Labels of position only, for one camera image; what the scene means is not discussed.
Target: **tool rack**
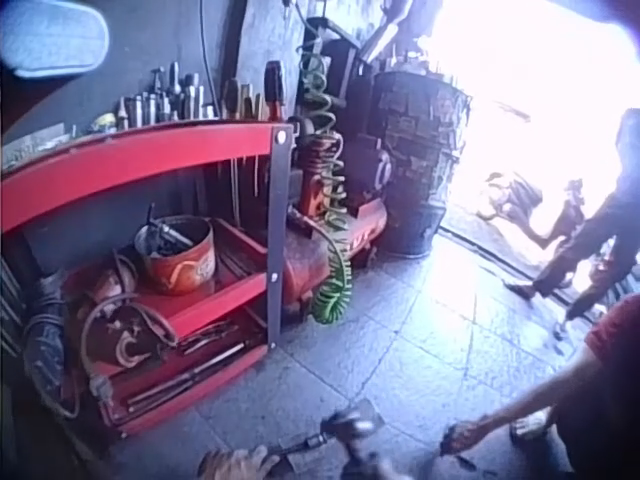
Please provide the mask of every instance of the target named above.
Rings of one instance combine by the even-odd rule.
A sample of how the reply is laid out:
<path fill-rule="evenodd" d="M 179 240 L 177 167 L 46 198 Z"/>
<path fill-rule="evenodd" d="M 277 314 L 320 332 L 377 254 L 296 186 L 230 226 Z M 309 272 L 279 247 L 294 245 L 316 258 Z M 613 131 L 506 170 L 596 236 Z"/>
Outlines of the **tool rack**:
<path fill-rule="evenodd" d="M 143 291 L 140 303 L 159 311 L 184 339 L 223 318 L 234 318 L 238 335 L 259 332 L 260 341 L 230 356 L 220 369 L 193 387 L 150 411 L 126 414 L 123 398 L 153 388 L 167 375 L 176 375 L 213 358 L 203 348 L 193 359 L 176 358 L 160 368 L 123 370 L 96 362 L 114 388 L 114 405 L 101 406 L 104 423 L 121 435 L 145 430 L 215 391 L 252 366 L 273 348 L 280 335 L 282 271 L 290 153 L 293 129 L 270 122 L 222 122 L 211 120 L 161 124 L 148 128 L 80 140 L 42 155 L 2 179 L 2 233 L 19 229 L 31 219 L 98 192 L 153 175 L 187 167 L 204 166 L 234 158 L 259 157 L 268 161 L 267 246 L 261 245 L 223 220 L 213 221 L 216 248 L 240 249 L 256 266 L 245 275 L 217 262 L 212 283 L 179 297 Z M 266 322 L 246 307 L 262 295 L 266 298 Z"/>

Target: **sleeve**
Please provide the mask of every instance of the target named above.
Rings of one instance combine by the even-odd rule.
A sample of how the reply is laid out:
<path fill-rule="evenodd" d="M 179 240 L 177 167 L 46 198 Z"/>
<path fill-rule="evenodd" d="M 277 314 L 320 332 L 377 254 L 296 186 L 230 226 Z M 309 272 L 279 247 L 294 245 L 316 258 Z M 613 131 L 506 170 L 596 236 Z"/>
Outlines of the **sleeve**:
<path fill-rule="evenodd" d="M 587 334 L 585 343 L 598 360 L 607 363 L 617 341 L 630 335 L 640 337 L 640 294 L 624 298 L 609 310 Z"/>

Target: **black barrel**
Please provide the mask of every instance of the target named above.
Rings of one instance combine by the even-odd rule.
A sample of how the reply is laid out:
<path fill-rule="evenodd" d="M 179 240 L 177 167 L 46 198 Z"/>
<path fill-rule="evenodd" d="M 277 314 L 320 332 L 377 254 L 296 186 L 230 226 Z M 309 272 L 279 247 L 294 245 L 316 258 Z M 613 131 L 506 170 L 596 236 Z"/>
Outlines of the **black barrel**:
<path fill-rule="evenodd" d="M 393 165 L 382 250 L 402 257 L 431 251 L 464 148 L 469 106 L 468 95 L 438 78 L 408 72 L 376 76 L 368 133 L 382 139 Z"/>

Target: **tiled floor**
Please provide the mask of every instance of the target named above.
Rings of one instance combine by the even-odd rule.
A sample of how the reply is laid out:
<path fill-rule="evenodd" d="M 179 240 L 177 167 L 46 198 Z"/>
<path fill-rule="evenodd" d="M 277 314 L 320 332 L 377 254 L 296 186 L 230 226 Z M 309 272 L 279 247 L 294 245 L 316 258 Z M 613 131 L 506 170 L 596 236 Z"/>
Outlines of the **tiled floor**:
<path fill-rule="evenodd" d="M 474 419 L 566 362 L 588 325 L 557 344 L 548 331 L 562 310 L 506 292 L 471 252 L 438 237 L 426 260 L 383 261 L 358 275 L 337 325 L 284 333 L 254 370 L 181 416 L 113 449 L 118 478 L 192 479 L 207 449 L 251 448 L 314 433 L 323 416 L 371 399 L 387 425 L 365 446 L 416 479 L 550 478 L 498 431 L 468 452 L 470 472 L 437 458 L 443 430 Z M 563 462 L 554 455 L 556 462 Z M 339 446 L 303 458 L 296 478 L 335 479 Z"/>

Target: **person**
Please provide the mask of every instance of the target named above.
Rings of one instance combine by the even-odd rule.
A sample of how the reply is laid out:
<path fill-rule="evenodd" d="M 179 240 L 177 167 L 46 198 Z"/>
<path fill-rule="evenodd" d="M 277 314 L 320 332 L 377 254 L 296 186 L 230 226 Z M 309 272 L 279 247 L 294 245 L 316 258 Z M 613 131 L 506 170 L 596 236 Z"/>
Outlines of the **person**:
<path fill-rule="evenodd" d="M 577 359 L 520 399 L 452 426 L 443 454 L 458 454 L 510 425 L 514 440 L 556 425 L 578 478 L 640 478 L 640 294 L 616 304 Z"/>
<path fill-rule="evenodd" d="M 520 297 L 531 300 L 536 294 L 550 295 L 575 271 L 578 262 L 600 251 L 602 245 L 615 237 L 611 251 L 612 266 L 606 282 L 600 282 L 583 292 L 554 327 L 561 340 L 567 323 L 592 308 L 615 283 L 623 280 L 635 265 L 640 250 L 640 109 L 628 109 L 620 121 L 616 148 L 621 173 L 616 189 L 582 228 L 558 251 L 533 282 L 505 282 L 505 286 Z"/>
<path fill-rule="evenodd" d="M 271 469 L 280 461 L 275 455 L 269 455 L 265 446 L 253 452 L 236 450 L 234 452 L 208 452 L 198 466 L 198 480 L 264 480 Z M 388 459 L 377 455 L 370 457 L 368 465 L 371 474 L 366 478 L 375 480 L 412 480 L 399 474 Z"/>

